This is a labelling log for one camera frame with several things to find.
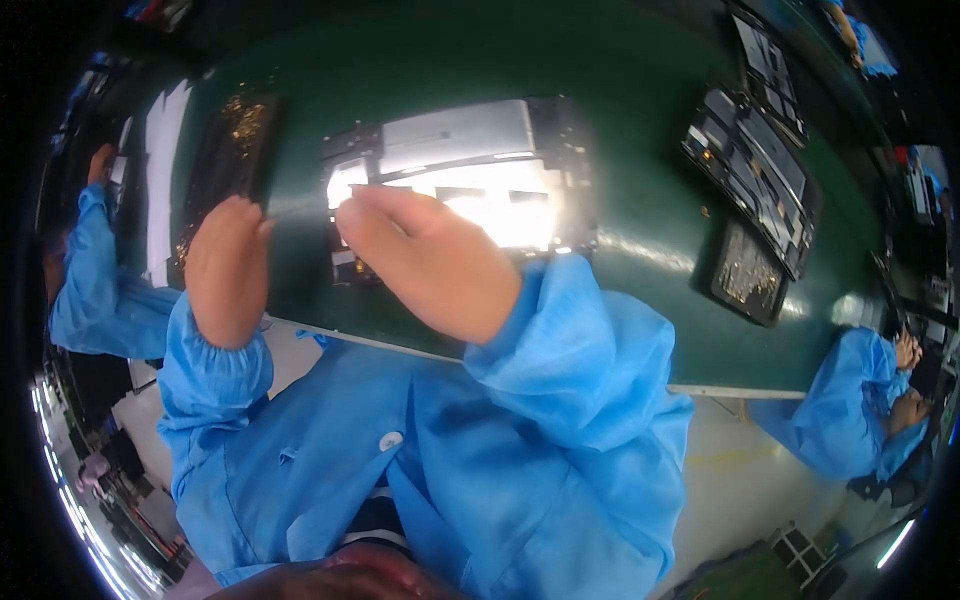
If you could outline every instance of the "fluorescent light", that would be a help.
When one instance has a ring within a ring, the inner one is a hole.
[[[50,407],[50,410],[54,409],[54,403],[50,400],[50,388],[47,386],[47,382],[43,382],[43,395],[47,398],[47,406]]]
[[[53,459],[50,458],[50,446],[44,446],[43,450],[47,453],[47,465],[50,466],[50,474],[54,476],[54,482],[59,483],[60,477],[57,475],[57,470],[54,468]]]
[[[890,557],[894,555],[894,552],[897,551],[897,548],[900,546],[900,543],[906,538],[907,533],[910,532],[910,528],[913,527],[914,520],[909,521],[906,525],[903,526],[903,531],[900,532],[900,535],[897,536],[897,539],[894,541],[894,545],[890,546],[890,549],[887,550],[887,553],[883,555],[883,558],[880,559],[880,562],[876,564],[876,568],[883,568],[887,561],[890,560]]]
[[[532,152],[508,152],[502,155],[493,155],[493,157],[499,160],[500,158],[523,158],[525,156],[533,155],[534,153]]]
[[[73,522],[73,526],[77,530],[77,536],[83,540],[84,527],[80,524],[80,519],[77,518],[77,514],[73,512],[72,508],[70,508],[70,503],[66,501],[66,496],[63,495],[63,488],[60,488],[60,500],[63,502],[63,508],[66,509],[66,513],[70,515],[70,520]]]
[[[121,592],[120,589],[117,587],[116,583],[113,581],[113,579],[110,578],[109,574],[107,573],[107,570],[104,568],[103,564],[101,564],[100,560],[97,558],[97,555],[93,553],[93,548],[90,548],[88,546],[86,548],[86,551],[90,553],[90,558],[93,559],[94,564],[96,564],[97,568],[100,569],[100,574],[103,575],[104,580],[106,580],[110,588],[113,589],[113,593],[115,593],[117,597],[120,598],[121,600],[126,600],[128,597],[127,594]]]
[[[49,445],[53,445],[53,441],[50,440],[50,427],[47,426],[47,419],[43,417],[43,414],[40,413],[40,424],[43,425],[43,435],[47,439]]]

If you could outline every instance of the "electronic component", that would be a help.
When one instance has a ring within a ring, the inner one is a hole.
[[[803,274],[823,198],[775,127],[746,94],[711,89],[682,147],[796,280]]]
[[[566,98],[451,108],[358,124],[326,138],[322,190],[334,282],[378,281],[345,252],[336,230],[337,207],[352,184],[432,196],[481,226],[516,261],[568,252],[589,257],[596,225],[587,147]]]
[[[797,109],[797,96],[782,50],[752,15],[730,7],[743,50],[747,90],[762,112],[773,117],[799,147],[807,141],[806,126]]]

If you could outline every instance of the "green workbench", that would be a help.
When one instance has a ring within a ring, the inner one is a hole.
[[[805,277],[790,285],[780,322],[772,329],[751,324],[700,292],[729,203],[684,162],[679,141],[708,84],[736,85],[729,49],[625,0],[466,4],[354,12],[217,64],[212,77],[196,82],[184,119],[172,235],[179,234],[205,118],[235,94],[278,94],[284,116],[263,197],[276,219],[271,317],[456,357],[458,345],[420,324],[386,288],[332,285],[322,140],[357,120],[563,94],[574,99],[594,134],[597,280],[673,322],[674,384],[715,395],[796,396],[838,325],[879,323],[882,298],[866,254],[879,249],[880,226],[815,130],[802,154],[825,206]]]

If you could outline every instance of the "black tray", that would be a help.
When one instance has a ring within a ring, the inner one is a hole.
[[[709,294],[757,324],[777,324],[789,279],[766,244],[758,243],[750,228],[730,219],[718,255]]]
[[[207,117],[190,170],[180,222],[176,277],[182,277],[190,242],[214,206],[234,194],[261,202],[264,166],[276,131],[280,101],[275,95],[233,97]]]

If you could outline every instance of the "button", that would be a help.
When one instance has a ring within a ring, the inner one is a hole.
[[[380,451],[386,452],[400,442],[403,442],[403,434],[399,431],[391,431],[387,435],[380,438]]]

